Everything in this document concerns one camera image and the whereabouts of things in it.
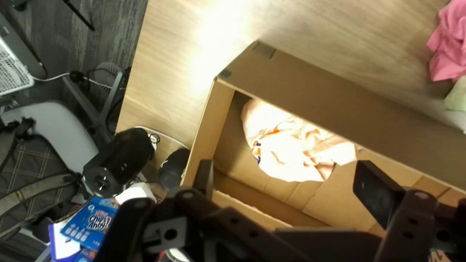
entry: black machine part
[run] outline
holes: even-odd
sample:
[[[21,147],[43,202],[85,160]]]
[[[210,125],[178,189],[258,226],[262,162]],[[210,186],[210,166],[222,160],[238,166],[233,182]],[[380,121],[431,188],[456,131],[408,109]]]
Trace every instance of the black machine part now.
[[[114,197],[137,178],[153,156],[155,149],[144,130],[123,131],[85,166],[86,184],[98,195]]]
[[[366,195],[366,186],[361,188],[359,194]],[[436,198],[423,191],[404,195],[388,220],[385,239],[337,229],[267,232],[233,208],[219,208],[198,189],[181,189],[159,205],[150,200],[133,200],[118,211],[96,261],[156,261],[168,249],[179,249],[195,262],[412,262],[430,261],[433,250],[443,250],[450,261],[466,261],[465,201],[460,208],[452,208],[439,205]]]

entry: open cardboard box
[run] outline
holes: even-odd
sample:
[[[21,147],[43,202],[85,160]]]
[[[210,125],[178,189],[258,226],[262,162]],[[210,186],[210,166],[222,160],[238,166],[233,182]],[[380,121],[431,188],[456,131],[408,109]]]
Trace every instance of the open cardboard box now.
[[[466,137],[460,131],[254,42],[214,80],[184,185],[193,186],[200,160],[214,160],[213,201],[238,208],[265,229],[334,226],[377,232],[377,224],[351,195],[356,163],[335,168],[324,184],[267,176],[242,130],[241,112],[251,98],[354,141],[359,159],[375,162],[404,186],[427,176],[428,184],[466,189]]]

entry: cardboard box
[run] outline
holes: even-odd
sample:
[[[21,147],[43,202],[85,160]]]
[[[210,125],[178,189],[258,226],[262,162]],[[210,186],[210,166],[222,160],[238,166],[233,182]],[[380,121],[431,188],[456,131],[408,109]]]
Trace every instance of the cardboard box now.
[[[200,160],[213,159],[214,202],[233,205],[267,229],[329,224],[372,232],[376,221],[351,192],[354,163],[337,168],[325,184],[287,184],[261,172],[239,118],[251,98],[354,141],[359,159],[373,160],[404,186],[430,176],[434,185],[466,189],[460,131],[255,42],[214,80],[184,185],[193,185]]]

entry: box flap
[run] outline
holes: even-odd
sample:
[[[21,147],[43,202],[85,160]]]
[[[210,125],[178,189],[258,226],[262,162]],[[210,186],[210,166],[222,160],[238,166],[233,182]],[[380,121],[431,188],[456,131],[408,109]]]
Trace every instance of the box flap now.
[[[466,189],[466,138],[460,131],[273,47],[252,44],[219,82]]]

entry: pink fabric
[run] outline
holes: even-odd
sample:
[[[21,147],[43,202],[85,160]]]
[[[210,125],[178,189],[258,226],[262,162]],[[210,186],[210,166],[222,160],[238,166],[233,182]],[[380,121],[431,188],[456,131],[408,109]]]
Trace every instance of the pink fabric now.
[[[249,101],[242,121],[260,168],[273,178],[324,182],[335,163],[356,160],[353,143],[262,101]]]
[[[466,0],[452,0],[439,12],[439,18],[440,25],[427,41],[434,53],[431,79],[458,80],[466,73]]]

